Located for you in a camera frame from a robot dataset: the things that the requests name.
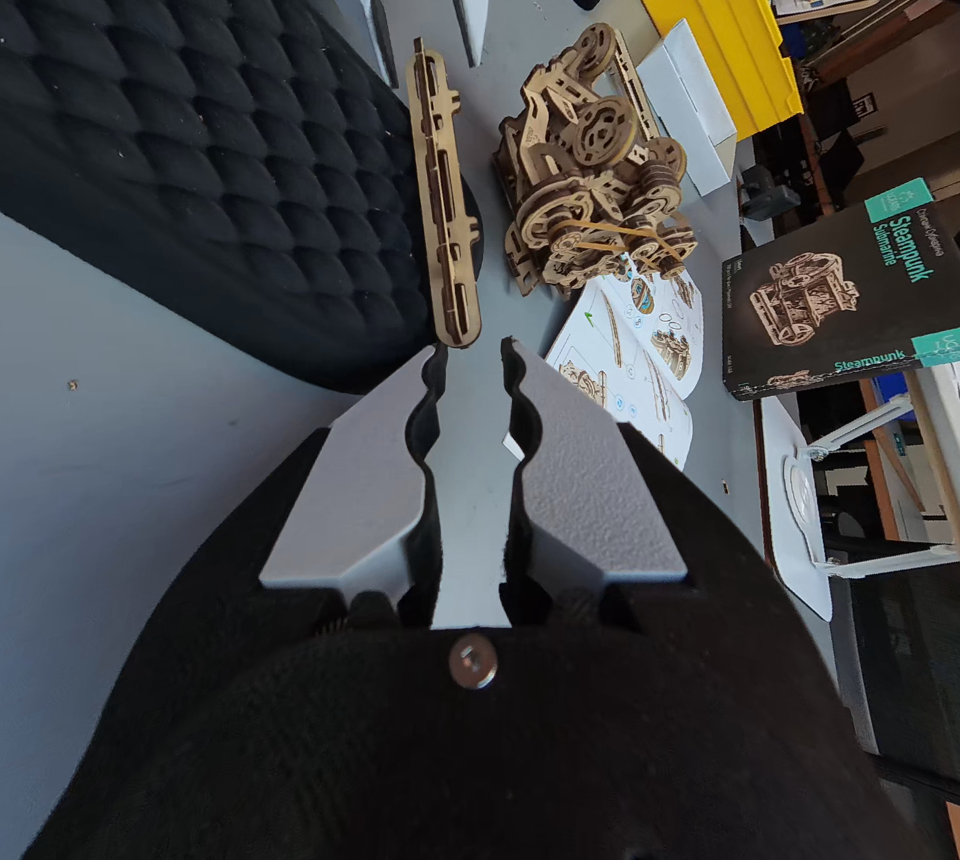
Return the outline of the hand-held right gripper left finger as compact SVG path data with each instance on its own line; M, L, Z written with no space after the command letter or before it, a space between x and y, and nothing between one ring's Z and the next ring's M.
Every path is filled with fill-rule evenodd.
M445 347L425 347L330 426L263 566L267 589L383 594L433 622L443 570L435 481Z

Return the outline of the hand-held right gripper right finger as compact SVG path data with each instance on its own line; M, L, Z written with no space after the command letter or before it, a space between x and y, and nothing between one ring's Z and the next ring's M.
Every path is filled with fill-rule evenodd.
M543 624L572 596L590 611L613 586L673 585L688 567L613 417L516 339L501 342L512 476L501 604Z

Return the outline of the wooden submarine model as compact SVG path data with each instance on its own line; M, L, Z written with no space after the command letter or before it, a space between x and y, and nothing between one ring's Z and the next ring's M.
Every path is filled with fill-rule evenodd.
M547 286L568 298L589 280L626 280L630 267L684 273L698 240L678 213L684 148L644 142L614 64L614 27L597 22L520 88L523 110L499 124L493 154L512 220L510 273L523 297Z

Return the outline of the oblong slotted wooden part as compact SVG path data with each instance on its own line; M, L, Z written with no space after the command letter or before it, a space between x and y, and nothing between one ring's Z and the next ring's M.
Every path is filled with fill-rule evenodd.
M453 128L461 100L446 70L443 56L415 38L405 73L434 323L441 342L465 349L482 329L472 256L481 225L463 196Z

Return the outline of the black model kit box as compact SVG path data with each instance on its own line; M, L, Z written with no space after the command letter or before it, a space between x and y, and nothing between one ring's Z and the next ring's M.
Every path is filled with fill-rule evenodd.
M943 205L916 179L725 260L727 391L753 400L957 362Z

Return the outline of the illustrated assembly booklet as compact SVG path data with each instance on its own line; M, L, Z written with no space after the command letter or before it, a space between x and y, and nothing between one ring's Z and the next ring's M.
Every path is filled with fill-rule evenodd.
M701 375L702 294L688 272L589 280L545 361L682 470L693 438L686 404Z

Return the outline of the white document stand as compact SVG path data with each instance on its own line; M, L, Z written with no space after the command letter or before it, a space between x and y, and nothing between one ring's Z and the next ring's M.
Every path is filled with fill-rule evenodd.
M758 473L763 506L764 552L781 583L810 610L829 621L833 602L829 578L847 580L958 563L958 376L954 364L907 372L906 392L879 403L873 381L859 383L873 409L814 441L777 398L753 404ZM908 413L918 422L934 484L942 503L950 541L925 550L899 551L853 564L835 564L826 554L816 502L813 463L843 446L872 435L873 445L890 446L892 423Z

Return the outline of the large black honeycomb cushion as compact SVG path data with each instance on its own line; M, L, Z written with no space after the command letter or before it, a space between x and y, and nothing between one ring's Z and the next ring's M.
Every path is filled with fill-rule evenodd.
M410 113L308 0L2 0L2 213L284 374L438 342Z

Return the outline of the yellow plastic bin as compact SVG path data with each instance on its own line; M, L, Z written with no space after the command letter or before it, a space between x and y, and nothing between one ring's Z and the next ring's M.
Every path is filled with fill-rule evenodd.
M740 140L800 113L792 62L768 0L642 0L664 36L686 19Z

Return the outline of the white cardboard box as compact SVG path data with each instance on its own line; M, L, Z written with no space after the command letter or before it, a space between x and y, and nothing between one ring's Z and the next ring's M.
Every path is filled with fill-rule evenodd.
M666 134L683 147L686 174L700 196L733 176L737 128L687 19L680 19L636 73Z

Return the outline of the small black device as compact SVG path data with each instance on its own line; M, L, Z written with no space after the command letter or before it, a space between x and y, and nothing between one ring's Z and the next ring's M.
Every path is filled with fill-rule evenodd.
M762 164L743 170L739 190L741 216L758 222L780 216L802 202L791 187L776 183L770 170Z

